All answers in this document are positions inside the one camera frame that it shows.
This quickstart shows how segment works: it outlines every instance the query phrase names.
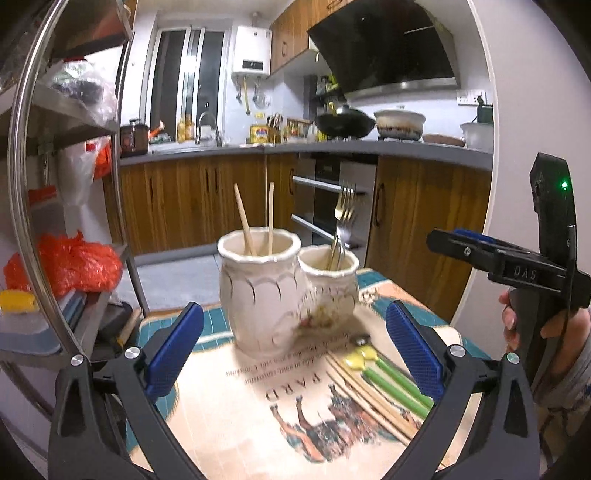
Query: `ceramic jar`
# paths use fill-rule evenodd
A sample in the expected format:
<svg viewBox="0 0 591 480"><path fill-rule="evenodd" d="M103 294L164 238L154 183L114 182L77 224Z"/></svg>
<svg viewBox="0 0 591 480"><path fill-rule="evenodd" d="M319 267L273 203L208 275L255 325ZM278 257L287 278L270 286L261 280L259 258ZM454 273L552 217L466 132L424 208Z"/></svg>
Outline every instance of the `ceramic jar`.
<svg viewBox="0 0 591 480"><path fill-rule="evenodd" d="M251 228L255 250L267 247L268 228ZM273 230L273 254L245 255L242 230L220 238L220 300L237 347L253 358L272 358L293 345L299 326L298 305L306 280L297 254L300 238Z"/></svg>
<svg viewBox="0 0 591 480"><path fill-rule="evenodd" d="M313 245L300 251L298 261L306 276L308 293L300 304L300 329L330 333L344 325L359 302L359 259L345 251L339 270L325 270L329 245Z"/></svg>

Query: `shelving rack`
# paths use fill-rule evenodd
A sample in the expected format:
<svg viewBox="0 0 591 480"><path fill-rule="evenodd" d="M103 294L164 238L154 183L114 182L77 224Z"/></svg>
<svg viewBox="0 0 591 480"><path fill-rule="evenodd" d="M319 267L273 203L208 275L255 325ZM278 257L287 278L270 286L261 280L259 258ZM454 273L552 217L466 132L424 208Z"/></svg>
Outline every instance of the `shelving rack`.
<svg viewBox="0 0 591 480"><path fill-rule="evenodd" d="M37 155L40 136L43 136L43 143L52 144L55 150L96 137L111 136L111 178L115 191L117 224L124 243L114 245L114 248L127 265L144 316L149 315L150 310L134 256L126 244L119 176L122 92L133 42L133 33L122 0L54 0L46 4L50 5L29 49L18 83L0 95L0 151L7 152L8 199L18 251L40 312L54 330L61 344L61 351L54 355L40 356L0 350L0 368L27 400L47 417L51 414L51 407L42 401L19 365L59 370L74 355L82 354L90 358L111 292L88 294L81 318L73 331L70 329L51 292L31 231L27 156ZM98 125L78 100L65 98L38 81L40 65L48 51L49 58L55 63L67 56L88 55L116 46L123 46L116 80L117 110L114 121L106 126Z"/></svg>

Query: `built-in oven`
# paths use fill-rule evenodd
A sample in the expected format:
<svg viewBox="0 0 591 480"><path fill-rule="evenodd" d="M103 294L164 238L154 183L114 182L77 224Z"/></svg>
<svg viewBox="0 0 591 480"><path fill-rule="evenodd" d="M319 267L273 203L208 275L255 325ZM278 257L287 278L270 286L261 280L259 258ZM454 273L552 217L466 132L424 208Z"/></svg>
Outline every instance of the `built-in oven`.
<svg viewBox="0 0 591 480"><path fill-rule="evenodd" d="M377 158L374 155L300 155L293 177L293 221L302 246L330 244L337 228L335 207L342 186L355 189L351 236L346 247L365 265Z"/></svg>

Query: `electrical outlet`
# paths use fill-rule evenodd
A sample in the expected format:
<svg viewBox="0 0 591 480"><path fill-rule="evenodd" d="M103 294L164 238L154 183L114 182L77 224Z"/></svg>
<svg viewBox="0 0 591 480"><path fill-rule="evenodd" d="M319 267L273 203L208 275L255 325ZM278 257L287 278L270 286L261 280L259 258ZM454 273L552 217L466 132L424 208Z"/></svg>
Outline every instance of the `electrical outlet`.
<svg viewBox="0 0 591 480"><path fill-rule="evenodd" d="M456 93L458 105L478 106L476 100L478 96L481 96L484 103L486 103L486 92L484 90L457 90Z"/></svg>

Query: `silver screw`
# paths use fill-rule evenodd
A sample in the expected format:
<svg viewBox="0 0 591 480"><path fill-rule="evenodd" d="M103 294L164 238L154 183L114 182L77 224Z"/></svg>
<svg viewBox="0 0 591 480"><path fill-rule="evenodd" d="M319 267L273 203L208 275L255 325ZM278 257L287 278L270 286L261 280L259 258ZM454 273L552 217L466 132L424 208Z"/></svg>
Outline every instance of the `silver screw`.
<svg viewBox="0 0 591 480"><path fill-rule="evenodd" d="M84 361L84 356L83 355L74 355L72 357L72 360L70 360L70 364L74 367L77 367L78 365L80 365L82 362Z"/></svg>
<svg viewBox="0 0 591 480"><path fill-rule="evenodd" d="M513 352L509 352L507 354L507 360L509 360L509 362L513 365L517 365L519 363L519 355Z"/></svg>
<svg viewBox="0 0 591 480"><path fill-rule="evenodd" d="M139 357L139 352L140 352L140 349L139 348L137 348L136 346L130 346L125 351L125 358L138 358Z"/></svg>
<svg viewBox="0 0 591 480"><path fill-rule="evenodd" d="M462 345L452 345L449 348L449 352L458 358L462 358L464 355L466 355L466 349Z"/></svg>

